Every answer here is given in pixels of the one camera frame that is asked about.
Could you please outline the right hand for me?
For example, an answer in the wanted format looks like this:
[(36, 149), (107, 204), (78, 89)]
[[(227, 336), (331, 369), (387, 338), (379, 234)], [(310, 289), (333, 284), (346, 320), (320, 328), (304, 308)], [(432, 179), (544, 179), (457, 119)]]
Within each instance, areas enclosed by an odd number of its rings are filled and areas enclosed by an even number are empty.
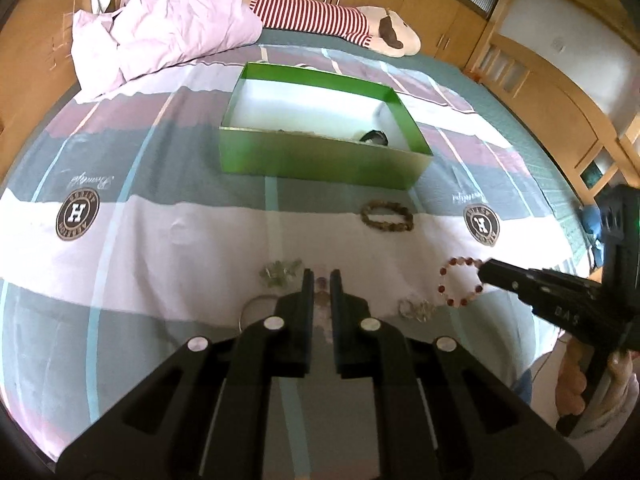
[[(561, 417), (578, 416), (586, 409), (587, 404), (582, 394), (586, 391), (588, 382), (579, 363), (588, 350), (589, 347), (576, 338), (570, 338), (566, 345), (555, 388), (555, 406)], [(608, 372), (612, 376), (611, 383), (602, 401), (594, 410), (594, 418), (608, 414), (623, 401), (634, 368), (634, 360), (638, 357), (638, 351), (616, 351), (610, 355)]]

